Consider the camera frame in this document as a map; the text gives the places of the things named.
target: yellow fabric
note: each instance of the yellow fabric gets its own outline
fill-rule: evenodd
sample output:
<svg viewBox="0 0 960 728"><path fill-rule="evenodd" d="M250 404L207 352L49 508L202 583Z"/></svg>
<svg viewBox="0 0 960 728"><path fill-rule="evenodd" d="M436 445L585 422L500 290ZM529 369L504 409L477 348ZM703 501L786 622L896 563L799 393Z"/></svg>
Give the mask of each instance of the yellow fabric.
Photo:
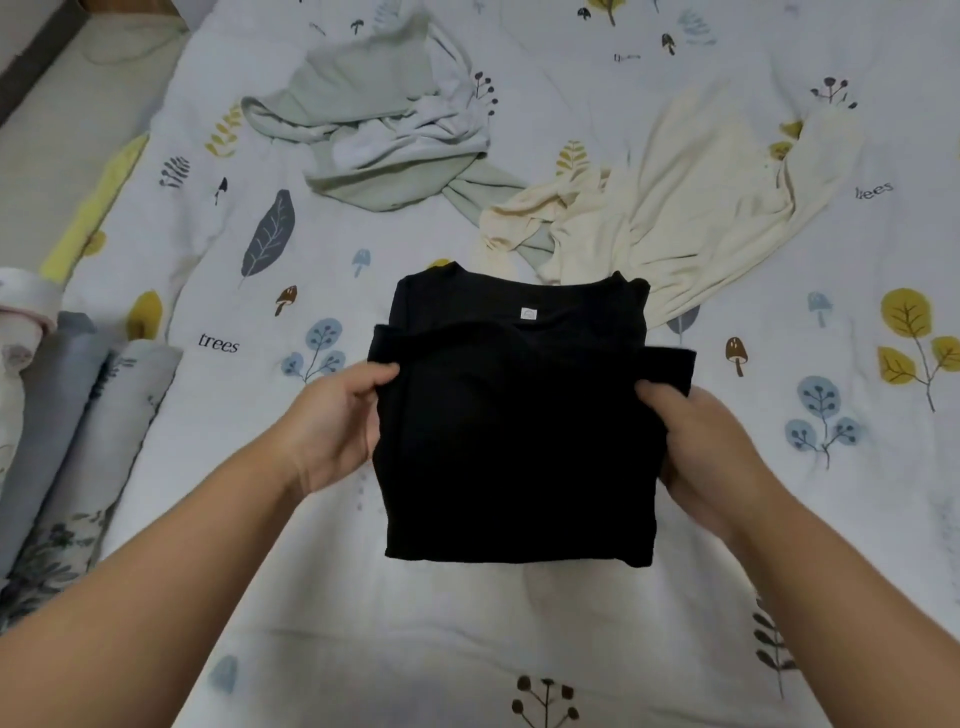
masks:
<svg viewBox="0 0 960 728"><path fill-rule="evenodd" d="M41 276L59 285L65 285L70 279L87 241L107 217L113 201L140 159L143 148L147 146L149 137L148 134L138 136L107 162L97 188L77 208L60 242L40 266Z"/></svg>

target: hand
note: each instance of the hand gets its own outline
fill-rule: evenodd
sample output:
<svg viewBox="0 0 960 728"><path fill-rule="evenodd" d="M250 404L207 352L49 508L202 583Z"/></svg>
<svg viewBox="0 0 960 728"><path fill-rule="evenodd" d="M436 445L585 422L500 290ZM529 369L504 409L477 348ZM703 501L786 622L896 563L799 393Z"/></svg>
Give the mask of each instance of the hand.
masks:
<svg viewBox="0 0 960 728"><path fill-rule="evenodd" d="M730 546L782 486L760 459L750 435L710 392L684 397L668 384L640 381L636 395L667 428L660 479L688 516Z"/></svg>
<svg viewBox="0 0 960 728"><path fill-rule="evenodd" d="M260 436L282 467L292 466L299 497L347 477L371 458L380 439L374 387L399 371L397 364L365 361L319 378Z"/></svg>

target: finger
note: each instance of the finger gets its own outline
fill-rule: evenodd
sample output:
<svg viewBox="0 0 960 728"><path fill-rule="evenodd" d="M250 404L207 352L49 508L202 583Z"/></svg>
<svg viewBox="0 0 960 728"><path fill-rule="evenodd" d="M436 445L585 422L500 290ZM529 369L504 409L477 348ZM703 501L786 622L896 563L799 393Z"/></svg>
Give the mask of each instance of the finger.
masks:
<svg viewBox="0 0 960 728"><path fill-rule="evenodd" d="M376 364L361 361L344 369L340 376L344 379L347 391L352 395L370 392L393 379L400 372L399 364Z"/></svg>
<svg viewBox="0 0 960 728"><path fill-rule="evenodd" d="M641 379L635 389L640 401L660 415L668 430L676 429L683 418L692 413L693 405L669 384L655 384Z"/></svg>

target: beige shirt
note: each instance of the beige shirt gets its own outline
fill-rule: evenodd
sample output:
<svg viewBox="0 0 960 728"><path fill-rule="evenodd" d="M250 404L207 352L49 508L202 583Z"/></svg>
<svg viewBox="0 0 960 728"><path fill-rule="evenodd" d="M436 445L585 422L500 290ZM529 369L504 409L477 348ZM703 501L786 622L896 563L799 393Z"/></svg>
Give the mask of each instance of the beige shirt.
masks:
<svg viewBox="0 0 960 728"><path fill-rule="evenodd" d="M850 174L862 143L855 111L819 109L776 161L726 85L687 91L660 116L638 167L573 170L484 210L473 267L515 278L506 253L548 225L555 249L537 271L543 282L614 271L646 279L644 315L656 327L795 235Z"/></svg>

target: cream garment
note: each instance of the cream garment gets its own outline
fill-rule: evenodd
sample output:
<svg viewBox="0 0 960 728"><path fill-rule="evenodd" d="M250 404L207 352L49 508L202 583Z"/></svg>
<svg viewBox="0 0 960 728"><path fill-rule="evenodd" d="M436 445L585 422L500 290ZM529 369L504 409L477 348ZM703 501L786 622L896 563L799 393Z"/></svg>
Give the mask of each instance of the cream garment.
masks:
<svg viewBox="0 0 960 728"><path fill-rule="evenodd" d="M863 134L855 111L818 110L776 162L726 87L672 101L639 167L574 170L484 210L476 269L514 278L506 253L549 225L555 248L540 279L587 283L613 271L647 279L652 328L758 265L827 205Z"/></svg>
<svg viewBox="0 0 960 728"><path fill-rule="evenodd" d="M35 273L0 268L0 494L23 429L20 372L57 327L60 288Z"/></svg>

